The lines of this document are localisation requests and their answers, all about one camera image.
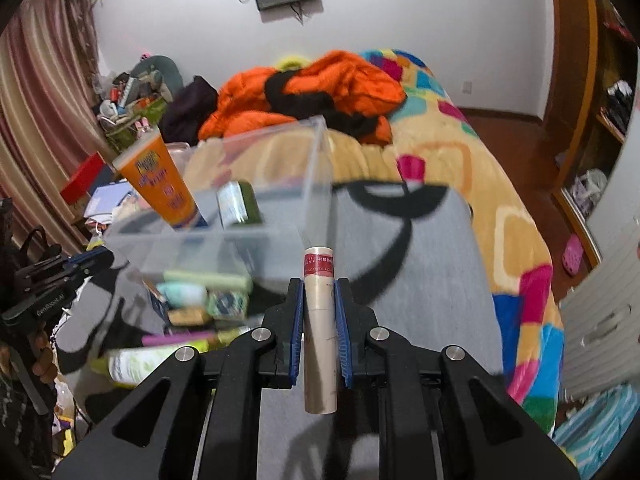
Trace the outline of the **beige tube with red band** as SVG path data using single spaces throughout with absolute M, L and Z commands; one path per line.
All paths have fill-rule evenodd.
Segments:
M 304 255 L 304 393 L 309 414 L 337 409 L 337 334 L 334 260 L 331 248 L 311 247 Z

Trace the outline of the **pale green stick tube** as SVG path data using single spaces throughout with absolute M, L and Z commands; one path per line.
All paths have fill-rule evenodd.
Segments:
M 163 279 L 166 282 L 202 285 L 211 290 L 230 290 L 230 292 L 247 292 L 248 294 L 253 290 L 252 279 L 244 274 L 167 270 L 163 273 Z

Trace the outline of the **small green patterned box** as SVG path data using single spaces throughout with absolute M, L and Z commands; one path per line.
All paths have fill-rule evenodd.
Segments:
M 247 315 L 247 309 L 248 295 L 246 292 L 213 290 L 208 294 L 206 312 L 214 320 L 244 320 Z

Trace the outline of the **mint small tube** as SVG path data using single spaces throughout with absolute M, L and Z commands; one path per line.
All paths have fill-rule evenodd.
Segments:
M 156 285 L 158 292 L 172 308 L 205 307 L 207 289 L 203 285 L 183 282 L 163 282 Z

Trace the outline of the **clear plastic storage box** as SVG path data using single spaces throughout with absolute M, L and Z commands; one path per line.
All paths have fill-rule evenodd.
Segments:
M 204 226 L 178 231 L 143 209 L 112 223 L 106 247 L 153 276 L 212 272 L 277 282 L 298 278 L 305 250 L 326 244 L 333 172 L 320 116 L 203 141 L 183 180 Z

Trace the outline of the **small wooden block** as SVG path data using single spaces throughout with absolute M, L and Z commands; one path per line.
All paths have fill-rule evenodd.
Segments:
M 167 318 L 172 326 L 204 326 L 212 320 L 206 310 L 200 307 L 170 309 Z

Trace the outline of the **dark green glass bottle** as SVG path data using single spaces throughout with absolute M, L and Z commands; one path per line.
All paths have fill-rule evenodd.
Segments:
M 254 188 L 245 180 L 232 180 L 218 188 L 218 212 L 225 229 L 246 224 L 262 224 Z

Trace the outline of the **orange sunscreen tube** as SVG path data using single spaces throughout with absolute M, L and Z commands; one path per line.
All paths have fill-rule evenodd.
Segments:
M 113 165 L 173 229 L 206 226 L 158 130 L 142 134 L 114 159 Z

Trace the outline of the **yellow-green spray bottle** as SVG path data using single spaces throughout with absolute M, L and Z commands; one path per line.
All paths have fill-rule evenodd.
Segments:
M 96 374 L 107 377 L 112 384 L 132 389 L 140 385 L 160 364 L 184 346 L 193 347 L 197 352 L 204 353 L 209 350 L 209 341 L 200 339 L 157 347 L 111 350 L 107 351 L 102 358 L 91 360 L 89 366 Z

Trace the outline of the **blue notebook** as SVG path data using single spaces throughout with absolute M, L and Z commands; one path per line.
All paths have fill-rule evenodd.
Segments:
M 111 214 L 134 188 L 128 181 L 110 183 L 96 188 L 88 201 L 84 211 L 84 218 L 104 216 Z

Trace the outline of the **grey black patterned blanket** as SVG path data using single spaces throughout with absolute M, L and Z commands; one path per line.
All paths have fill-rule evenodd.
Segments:
M 472 229 L 472 208 L 452 188 L 355 182 L 333 192 L 329 244 L 335 273 L 357 304 L 416 346 L 457 344 L 500 374 L 494 300 Z M 91 362 L 140 346 L 165 326 L 124 258 L 96 274 L 55 336 L 58 366 L 84 412 L 99 422 L 125 397 Z M 262 479 L 373 479 L 378 430 L 371 404 L 343 390 L 333 415 L 306 413 L 300 387 L 262 394 L 257 474 Z

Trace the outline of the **colourful yellow fleece blanket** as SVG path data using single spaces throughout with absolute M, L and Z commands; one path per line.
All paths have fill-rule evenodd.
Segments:
M 551 430 L 564 333 L 548 247 L 502 167 L 420 58 L 401 50 L 334 50 L 299 66 L 234 75 L 201 126 L 186 185 L 201 191 L 225 178 L 248 180 L 259 170 L 271 177 L 300 176 L 302 159 L 292 142 L 248 155 L 224 152 L 224 141 L 292 120 L 267 99 L 266 83 L 274 75 L 286 77 L 284 92 L 291 96 L 323 92 L 341 112 L 378 122 L 362 138 L 330 129 L 335 182 L 396 182 L 399 157 L 412 155 L 426 163 L 427 183 L 450 186 L 468 202 L 494 297 L 509 394 L 543 430 Z

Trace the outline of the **black garment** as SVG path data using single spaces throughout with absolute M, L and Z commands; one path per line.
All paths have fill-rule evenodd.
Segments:
M 380 101 L 341 86 L 335 96 L 324 90 L 286 92 L 286 84 L 297 75 L 297 70 L 277 72 L 265 82 L 265 98 L 274 114 L 297 120 L 321 116 L 329 129 L 361 144 L 390 144 L 392 133 L 386 115 L 397 106 L 394 101 Z

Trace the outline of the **orange down jacket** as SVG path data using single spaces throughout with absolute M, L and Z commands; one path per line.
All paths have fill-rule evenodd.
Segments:
M 229 79 L 198 138 L 231 138 L 320 116 L 362 144 L 389 144 L 388 116 L 407 99 L 397 80 L 362 56 L 334 50 L 299 70 L 255 67 Z

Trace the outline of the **wooden door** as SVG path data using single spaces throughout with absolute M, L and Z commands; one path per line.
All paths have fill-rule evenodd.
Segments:
M 553 64 L 544 126 L 564 154 L 554 187 L 573 180 L 588 122 L 598 64 L 596 0 L 553 0 Z

